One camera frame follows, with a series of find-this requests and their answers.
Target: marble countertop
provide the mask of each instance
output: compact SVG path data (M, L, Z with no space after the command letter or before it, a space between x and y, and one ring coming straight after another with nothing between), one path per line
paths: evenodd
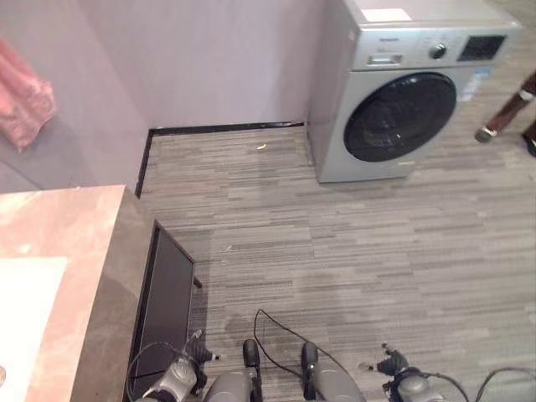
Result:
M153 222L124 186L0 195L0 258L66 261L26 402L121 400Z

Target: pink cloth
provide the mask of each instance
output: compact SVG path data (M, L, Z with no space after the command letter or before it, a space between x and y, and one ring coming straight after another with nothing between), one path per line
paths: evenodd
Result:
M0 132L22 152L54 111L50 83L39 78L0 38Z

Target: washing machine porthole window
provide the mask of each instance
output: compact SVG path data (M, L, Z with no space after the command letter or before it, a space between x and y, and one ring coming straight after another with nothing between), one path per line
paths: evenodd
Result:
M456 86L445 75L405 75L359 104L346 125L344 144L366 162L402 157L437 135L455 107Z

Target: washing machine control panel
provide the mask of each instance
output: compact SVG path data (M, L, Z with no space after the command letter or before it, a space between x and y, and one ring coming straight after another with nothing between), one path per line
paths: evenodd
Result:
M430 64L430 62L455 63L464 38L465 35L456 30L425 29L416 46L413 63L422 65Z
M508 28L364 29L358 35L352 70L435 68L495 61Z

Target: wire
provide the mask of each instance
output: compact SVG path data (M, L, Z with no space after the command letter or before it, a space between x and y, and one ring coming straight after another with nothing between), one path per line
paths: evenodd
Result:
M437 377L438 379L444 379L445 381L448 381L449 383L451 383L452 385L454 385L458 391L460 391L460 394L463 395L463 399L466 400L466 402L470 402L469 401L469 397L467 396L467 392L463 389L463 387L461 386L460 383L458 383L455 379L453 379L452 377L449 377L448 375L444 375L444 374L439 374L439 373L422 373L425 378L428 378L428 377Z
M173 359L177 358L180 352L177 348L175 348L171 343L169 342L153 342L148 343L145 345L132 359L131 363L128 365L128 369L126 370L126 396L128 397L128 400L130 402L134 402L134 397L132 396L132 384L131 384L131 372L134 369L134 366L136 365L137 361L140 359L140 357L150 348L154 348L155 346L164 346L165 348L168 348L173 352Z
M486 388L487 383L490 382L490 380L495 376L495 374L502 373L505 371L515 371L518 373L525 373L533 377L533 379L536 379L536 370L530 369L530 368L518 368L518 367L503 367L498 368L497 370L493 370L490 374L487 375L486 379L480 386L480 389L478 390L477 398L475 399L475 402L479 402L482 396L484 395L484 389Z
M257 341L257 343L259 344L260 348L262 349L262 351L264 352L265 356L268 358L268 360L270 360L273 364L275 364L277 367L279 367L280 369L283 369L285 371L287 371L288 373L291 373L291 374L294 374L296 375L298 378L301 378L302 375L297 373L296 371L294 371L293 369L291 368L288 368L288 367L285 367L283 366L282 364L279 364L277 363L273 358L271 358L271 356L265 351L264 347L262 346L262 342L260 341L260 339L257 337L257 317L259 316L259 313L263 313L265 316L267 316L274 324L276 324L278 327L284 329L285 331L288 331L290 332L292 335L295 335L297 336L298 338L300 338L304 343L306 342L310 342L309 339L303 337L302 335L300 335L299 333L295 332L295 331L292 331L289 327L285 327L284 325L280 324L278 321L275 320L275 318L271 317L270 314L268 314L267 312L265 312L262 308L260 308L259 310L257 310L257 313L255 314L255 323L254 323L254 326L253 326L253 336L255 337L255 340ZM341 368L341 370L346 373L347 375L350 375L350 373L343 367L342 364L340 364L330 353L326 352L324 349L320 348L318 345L317 345L317 349L324 353L326 356L328 356L338 367Z

